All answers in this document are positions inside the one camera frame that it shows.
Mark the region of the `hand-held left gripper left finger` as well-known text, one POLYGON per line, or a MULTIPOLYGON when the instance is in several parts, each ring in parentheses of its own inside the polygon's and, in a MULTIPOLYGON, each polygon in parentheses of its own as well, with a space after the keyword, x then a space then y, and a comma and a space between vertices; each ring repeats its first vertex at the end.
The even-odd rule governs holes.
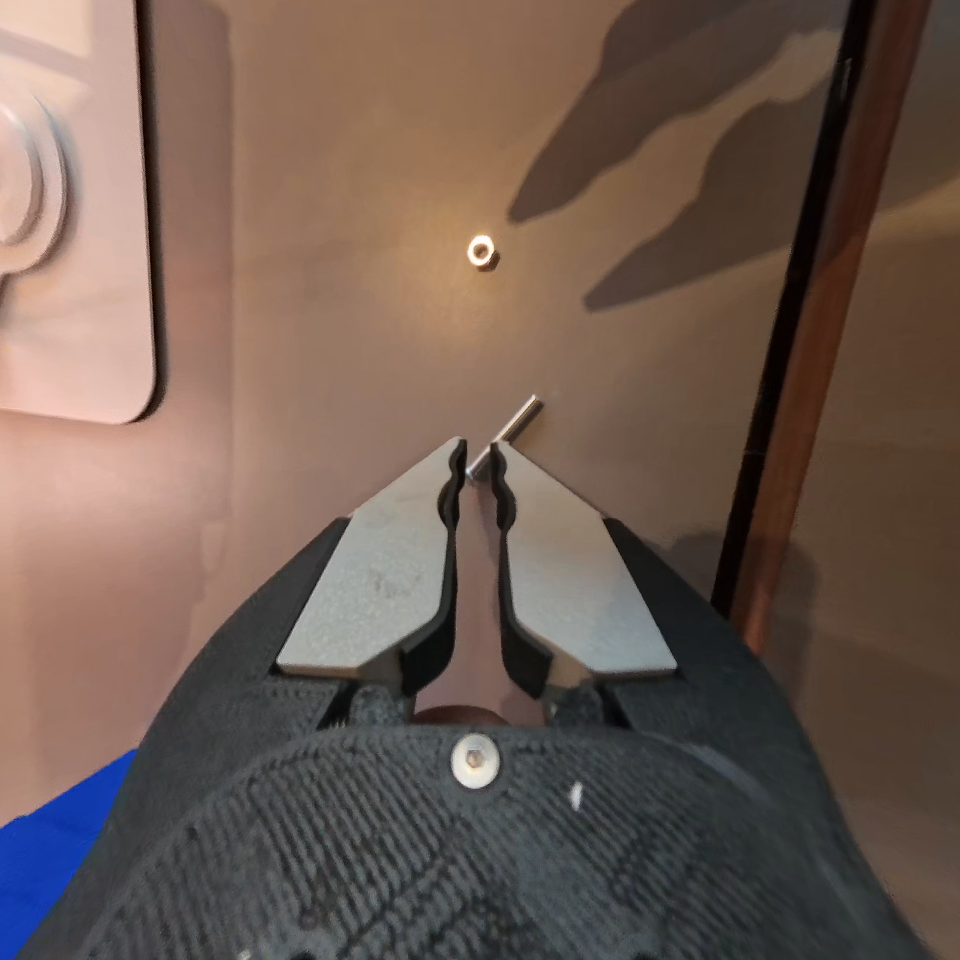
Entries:
POLYGON ((279 673, 379 684, 407 699, 439 678, 454 647, 466 460, 466 440, 450 438, 342 521, 279 673))

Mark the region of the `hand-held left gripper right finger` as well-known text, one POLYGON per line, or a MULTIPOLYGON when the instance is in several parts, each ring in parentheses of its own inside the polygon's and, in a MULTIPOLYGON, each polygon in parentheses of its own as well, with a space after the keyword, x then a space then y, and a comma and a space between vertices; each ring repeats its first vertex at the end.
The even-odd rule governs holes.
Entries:
POLYGON ((503 664, 535 700, 674 675, 678 662, 606 517, 508 443, 490 448, 503 664))

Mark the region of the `silver bolt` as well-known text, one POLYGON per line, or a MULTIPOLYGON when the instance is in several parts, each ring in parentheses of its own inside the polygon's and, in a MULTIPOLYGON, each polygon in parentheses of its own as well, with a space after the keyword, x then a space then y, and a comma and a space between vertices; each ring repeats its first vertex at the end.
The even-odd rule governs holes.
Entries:
POLYGON ((536 394, 529 396, 468 466, 465 472, 467 481, 471 484, 481 481, 487 473, 493 447, 498 444, 512 444, 531 425, 543 408, 544 402, 536 394))

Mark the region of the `blue cloth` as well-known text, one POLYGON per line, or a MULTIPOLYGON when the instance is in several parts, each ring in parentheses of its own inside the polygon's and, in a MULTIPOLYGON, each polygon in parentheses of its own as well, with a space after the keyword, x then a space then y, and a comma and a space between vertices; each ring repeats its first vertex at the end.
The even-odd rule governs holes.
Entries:
POLYGON ((136 755, 130 750, 1 829, 1 957, 12 959, 99 836, 136 755))

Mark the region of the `brown wooden strip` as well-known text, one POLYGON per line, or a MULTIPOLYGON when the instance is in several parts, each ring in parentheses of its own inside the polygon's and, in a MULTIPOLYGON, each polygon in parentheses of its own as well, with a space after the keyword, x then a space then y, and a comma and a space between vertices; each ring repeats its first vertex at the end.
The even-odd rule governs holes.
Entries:
POLYGON ((930 7, 848 7, 710 599, 757 657, 930 7))

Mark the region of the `beige moulded tray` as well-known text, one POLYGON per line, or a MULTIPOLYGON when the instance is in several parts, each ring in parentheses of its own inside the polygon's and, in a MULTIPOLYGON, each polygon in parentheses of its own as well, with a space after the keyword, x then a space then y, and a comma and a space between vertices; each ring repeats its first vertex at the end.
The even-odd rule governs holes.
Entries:
POLYGON ((125 425, 155 392, 139 19, 1 3, 3 411, 125 425))

